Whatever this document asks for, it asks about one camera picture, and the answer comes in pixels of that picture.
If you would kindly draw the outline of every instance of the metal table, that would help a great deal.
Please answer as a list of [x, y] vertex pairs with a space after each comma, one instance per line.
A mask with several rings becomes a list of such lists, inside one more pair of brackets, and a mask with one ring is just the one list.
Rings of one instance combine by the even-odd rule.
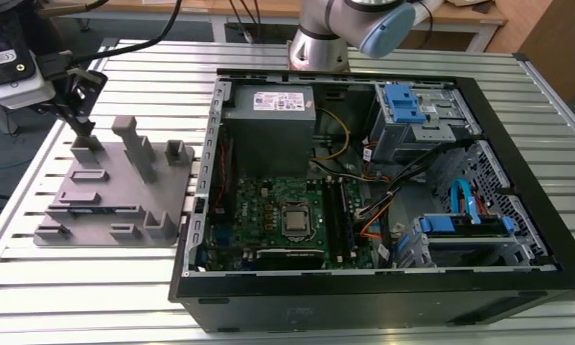
[[[135, 42], [122, 40], [119, 46]], [[151, 140], [182, 139], [200, 154], [216, 68], [282, 69], [286, 55], [283, 45], [163, 42], [96, 61], [92, 67], [111, 79], [94, 110], [96, 135], [116, 141], [114, 116], [136, 115]], [[358, 72], [478, 79], [575, 236], [575, 116], [533, 66], [511, 55], [405, 50], [383, 60], [351, 51], [350, 62]], [[490, 326], [204, 333], [182, 306], [167, 301], [175, 248], [33, 245], [69, 167], [72, 140], [59, 123], [0, 217], [0, 344], [575, 344], [575, 301], [539, 306]]]

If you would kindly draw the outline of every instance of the cpu socket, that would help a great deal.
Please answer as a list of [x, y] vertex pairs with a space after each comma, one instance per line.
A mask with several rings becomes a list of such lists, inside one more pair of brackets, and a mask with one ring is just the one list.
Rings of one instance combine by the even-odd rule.
[[280, 232], [287, 238], [311, 236], [311, 217], [307, 204], [283, 205], [280, 214]]

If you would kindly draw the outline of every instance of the power supply label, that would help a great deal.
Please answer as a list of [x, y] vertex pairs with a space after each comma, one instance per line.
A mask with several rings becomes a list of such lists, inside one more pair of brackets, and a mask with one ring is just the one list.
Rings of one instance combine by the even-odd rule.
[[254, 95], [254, 110], [304, 111], [302, 92], [258, 92]]

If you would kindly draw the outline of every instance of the yellow wire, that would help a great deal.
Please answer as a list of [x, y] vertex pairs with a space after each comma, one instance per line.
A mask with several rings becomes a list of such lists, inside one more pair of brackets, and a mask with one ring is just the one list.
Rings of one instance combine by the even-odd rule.
[[334, 153], [333, 155], [325, 156], [325, 157], [314, 157], [314, 158], [311, 158], [311, 160], [317, 160], [317, 161], [319, 161], [319, 160], [331, 160], [333, 158], [335, 158], [337, 156], [339, 156], [347, 150], [347, 146], [349, 146], [349, 129], [347, 129], [347, 126], [343, 123], [342, 119], [333, 112], [330, 112], [329, 110], [326, 110], [323, 108], [318, 108], [318, 110], [323, 111], [325, 113], [327, 113], [327, 115], [330, 115], [335, 119], [335, 121], [342, 125], [343, 131], [346, 131], [346, 143], [343, 144], [342, 149], [337, 153]]

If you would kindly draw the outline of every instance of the black cable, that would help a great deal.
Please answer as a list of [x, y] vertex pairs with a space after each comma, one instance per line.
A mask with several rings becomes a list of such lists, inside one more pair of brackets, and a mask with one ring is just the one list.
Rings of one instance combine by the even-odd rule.
[[103, 6], [107, 2], [108, 2], [108, 0], [98, 0], [96, 2], [86, 5], [86, 10], [87, 11], [94, 11], [96, 8], [99, 8], [100, 6]]
[[243, 21], [240, 20], [239, 11], [236, 10], [236, 7], [234, 6], [234, 1], [232, 0], [230, 0], [230, 5], [232, 7], [232, 12], [234, 12], [234, 15], [236, 16], [236, 20], [239, 22], [240, 31], [243, 32], [243, 35], [244, 35], [246, 34], [246, 27], [243, 25]]
[[240, 0], [240, 3], [243, 4], [243, 7], [246, 8], [246, 11], [247, 11], [247, 14], [250, 15], [251, 21], [254, 22], [254, 24], [258, 24], [256, 19], [254, 18], [254, 15], [251, 14], [250, 7], [246, 4], [246, 1]]
[[429, 12], [431, 20], [429, 21], [429, 31], [426, 33], [425, 41], [422, 42], [421, 46], [418, 48], [415, 48], [415, 49], [422, 49], [425, 47], [425, 45], [429, 43], [429, 41], [431, 40], [431, 37], [433, 37], [433, 25], [434, 25], [433, 12], [431, 12], [431, 10], [429, 9], [429, 7], [425, 5], [425, 3], [422, 1], [423, 0], [418, 0], [418, 3], [425, 7], [426, 11]]
[[262, 39], [262, 18], [260, 18], [260, 6], [258, 6], [258, 0], [254, 0], [256, 5], [256, 13], [258, 13], [258, 42], [264, 43]]
[[150, 47], [155, 46], [156, 44], [159, 44], [172, 29], [172, 25], [175, 24], [176, 17], [179, 16], [179, 12], [182, 10], [182, 3], [183, 3], [183, 0], [176, 0], [175, 9], [172, 10], [172, 14], [171, 14], [171, 19], [166, 23], [166, 27], [162, 30], [160, 35], [155, 39], [148, 40], [147, 42], [139, 43], [138, 45], [131, 45], [130, 47], [124, 47], [124, 48], [115, 49], [115, 50], [108, 50], [106, 52], [96, 52], [94, 54], [76, 57], [76, 58], [74, 58], [74, 62], [76, 64], [88, 63], [90, 61], [94, 61], [96, 59], [104, 59], [106, 57], [110, 58], [111, 56], [122, 55], [127, 52], [135, 52], [136, 50], [150, 48]]

